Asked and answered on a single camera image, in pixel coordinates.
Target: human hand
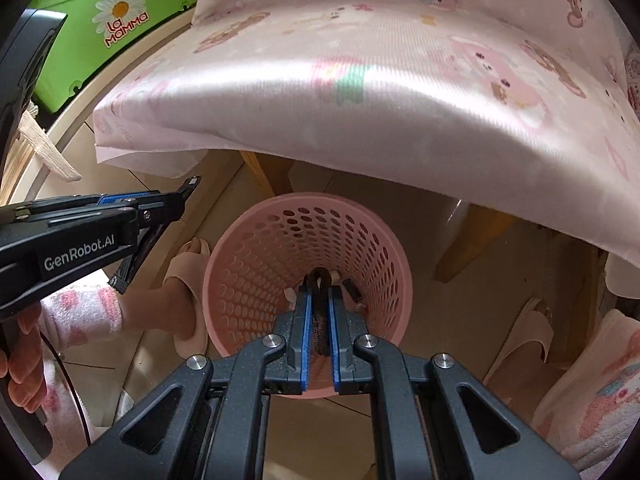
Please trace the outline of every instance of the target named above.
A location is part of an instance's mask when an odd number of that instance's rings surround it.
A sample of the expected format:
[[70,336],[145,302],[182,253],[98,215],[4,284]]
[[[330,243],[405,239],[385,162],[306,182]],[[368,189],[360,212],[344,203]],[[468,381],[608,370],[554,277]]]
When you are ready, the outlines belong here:
[[0,378],[7,373],[11,375],[9,397],[16,406],[29,413],[35,412],[47,396],[38,327],[41,311],[40,303],[36,303],[18,314],[20,336],[8,362],[4,352],[0,351]]

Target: metal screw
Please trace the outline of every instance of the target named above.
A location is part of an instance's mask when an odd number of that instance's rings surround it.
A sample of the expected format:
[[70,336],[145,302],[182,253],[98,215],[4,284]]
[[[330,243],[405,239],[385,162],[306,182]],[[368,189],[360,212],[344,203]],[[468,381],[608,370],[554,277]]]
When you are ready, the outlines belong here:
[[282,338],[278,334],[269,334],[262,338],[262,344],[267,348],[276,348],[282,344]]
[[455,359],[451,357],[449,354],[437,354],[433,358],[433,362],[436,364],[438,368],[451,368],[455,363]]
[[207,358],[204,355],[192,355],[187,359],[187,366],[191,370],[202,370],[207,365]]
[[364,348],[373,348],[378,344],[378,338],[371,334],[365,334],[356,339],[356,342]]

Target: pink bedsheet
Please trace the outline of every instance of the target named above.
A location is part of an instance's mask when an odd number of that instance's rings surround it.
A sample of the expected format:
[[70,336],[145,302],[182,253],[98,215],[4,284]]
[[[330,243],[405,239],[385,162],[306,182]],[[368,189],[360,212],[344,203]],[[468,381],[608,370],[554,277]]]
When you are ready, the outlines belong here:
[[199,150],[274,153],[640,266],[627,35],[605,0],[198,0],[191,30],[95,109],[98,160],[178,176]]

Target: perforated basket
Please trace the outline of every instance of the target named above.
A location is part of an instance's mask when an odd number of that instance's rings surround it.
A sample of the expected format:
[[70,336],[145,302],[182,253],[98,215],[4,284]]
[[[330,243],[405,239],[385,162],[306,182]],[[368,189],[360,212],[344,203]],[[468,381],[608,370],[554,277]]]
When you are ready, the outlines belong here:
[[[367,306],[369,333],[400,342],[411,313],[412,280],[391,229],[350,200],[293,193],[246,211],[211,254],[204,314],[220,354],[231,355],[270,333],[275,316],[289,307],[284,289],[297,290],[315,267],[337,269],[342,279],[351,278]],[[331,395],[331,361],[312,352],[309,387],[299,398]]]

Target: la mamma logo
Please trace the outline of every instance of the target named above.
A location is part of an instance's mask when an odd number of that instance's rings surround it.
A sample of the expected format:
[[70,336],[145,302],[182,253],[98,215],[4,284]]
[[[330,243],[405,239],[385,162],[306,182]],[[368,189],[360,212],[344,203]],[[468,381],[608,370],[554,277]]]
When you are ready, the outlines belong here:
[[92,22],[98,24],[95,31],[104,35],[107,48],[149,20],[145,0],[101,0],[95,8],[100,12]]

